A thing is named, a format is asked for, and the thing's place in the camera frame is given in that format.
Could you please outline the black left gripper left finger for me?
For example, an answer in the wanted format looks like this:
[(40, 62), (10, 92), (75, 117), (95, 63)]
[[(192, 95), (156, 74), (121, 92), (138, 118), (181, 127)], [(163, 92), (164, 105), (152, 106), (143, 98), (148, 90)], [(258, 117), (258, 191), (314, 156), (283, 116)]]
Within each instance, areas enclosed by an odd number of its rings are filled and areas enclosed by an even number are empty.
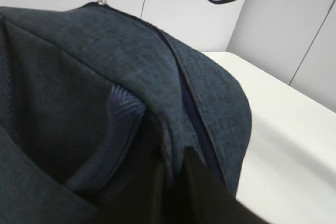
[(94, 223), (161, 223), (165, 167), (154, 150), (127, 188), (107, 204)]

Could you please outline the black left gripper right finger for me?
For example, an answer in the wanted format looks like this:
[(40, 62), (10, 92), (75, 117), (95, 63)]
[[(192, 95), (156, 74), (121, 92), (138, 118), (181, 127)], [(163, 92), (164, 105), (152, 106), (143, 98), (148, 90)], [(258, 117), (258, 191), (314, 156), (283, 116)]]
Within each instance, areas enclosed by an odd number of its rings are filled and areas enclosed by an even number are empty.
[(232, 196), (191, 147), (184, 150), (181, 196), (182, 223), (267, 223)]

